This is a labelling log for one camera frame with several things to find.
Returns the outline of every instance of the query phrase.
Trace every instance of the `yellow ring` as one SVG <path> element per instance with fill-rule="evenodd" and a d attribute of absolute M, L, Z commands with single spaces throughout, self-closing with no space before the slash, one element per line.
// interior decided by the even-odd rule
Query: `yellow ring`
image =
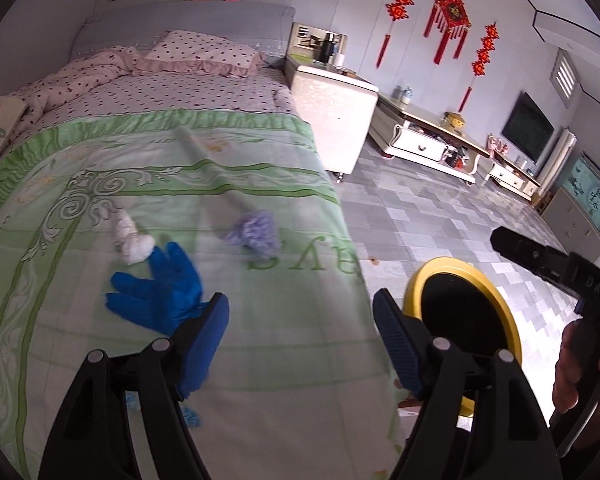
<path fill-rule="evenodd" d="M 409 280 L 407 290 L 404 293 L 403 314 L 422 319 L 422 291 L 424 290 L 426 281 L 434 274 L 452 274 L 458 276 L 471 283 L 489 300 L 502 322 L 509 350 L 515 355 L 518 363 L 522 366 L 520 334 L 518 333 L 518 327 L 511 315 L 507 302 L 483 273 L 462 260 L 441 256 L 428 261 L 420 267 L 418 272 Z M 473 416 L 474 407 L 475 402 L 473 400 L 463 397 L 460 406 L 460 415 Z"/>

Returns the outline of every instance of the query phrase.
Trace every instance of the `television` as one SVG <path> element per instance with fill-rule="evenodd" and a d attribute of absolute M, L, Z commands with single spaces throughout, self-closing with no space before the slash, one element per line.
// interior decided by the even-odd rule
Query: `television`
<path fill-rule="evenodd" d="M 502 136 L 528 156 L 534 163 L 551 139 L 554 127 L 528 94 L 520 94 Z"/>

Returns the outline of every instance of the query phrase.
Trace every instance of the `bottle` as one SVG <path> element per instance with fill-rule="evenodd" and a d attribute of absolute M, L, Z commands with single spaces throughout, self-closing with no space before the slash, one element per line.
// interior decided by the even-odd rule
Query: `bottle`
<path fill-rule="evenodd" d="M 331 57 L 331 54 L 333 54 L 334 38 L 335 34 L 332 32 L 328 32 L 324 37 L 322 47 L 320 48 L 320 55 L 318 56 L 318 61 L 321 63 L 327 64 L 329 62 L 329 58 Z"/>
<path fill-rule="evenodd" d="M 400 92 L 400 102 L 408 105 L 413 97 L 413 89 L 407 86 L 402 92 Z"/>

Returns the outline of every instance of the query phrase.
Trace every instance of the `thermos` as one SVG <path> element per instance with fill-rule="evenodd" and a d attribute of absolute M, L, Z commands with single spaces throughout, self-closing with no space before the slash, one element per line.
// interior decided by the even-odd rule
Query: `thermos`
<path fill-rule="evenodd" d="M 320 55 L 318 56 L 318 61 L 321 63 L 327 64 L 329 62 L 329 58 L 331 54 L 333 54 L 333 48 L 335 46 L 335 34 L 332 32 L 327 32 L 324 37 L 324 41 L 322 42 L 322 47 L 320 48 Z"/>

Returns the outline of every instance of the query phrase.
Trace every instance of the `human hand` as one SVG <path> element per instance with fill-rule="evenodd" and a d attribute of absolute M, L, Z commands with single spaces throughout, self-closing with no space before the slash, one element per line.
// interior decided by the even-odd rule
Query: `human hand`
<path fill-rule="evenodd" d="M 191 260 L 175 242 L 159 247 L 149 256 L 152 280 L 116 272 L 111 284 L 118 292 L 107 294 L 107 307 L 120 317 L 167 336 L 189 317 L 199 317 L 202 282 Z"/>
<path fill-rule="evenodd" d="M 578 321 L 569 323 L 562 332 L 560 357 L 555 365 L 554 406 L 559 413 L 565 413 L 578 403 L 576 385 L 580 380 L 582 368 L 571 352 L 570 346 Z M 600 402 L 586 427 L 574 443 L 574 449 L 583 449 L 600 439 Z"/>

